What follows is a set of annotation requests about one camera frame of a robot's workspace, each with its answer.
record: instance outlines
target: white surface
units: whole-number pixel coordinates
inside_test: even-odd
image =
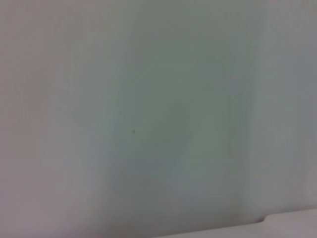
[[[1,0],[0,237],[316,206],[316,5]]]
[[[316,238],[317,210],[269,215],[261,223],[164,238]]]

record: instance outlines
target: wall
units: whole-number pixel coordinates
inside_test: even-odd
[[[316,6],[296,2],[2,1],[0,233],[141,238],[314,206]]]

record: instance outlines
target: white wall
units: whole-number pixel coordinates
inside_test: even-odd
[[[316,205],[314,10],[0,2],[0,234],[141,238]]]

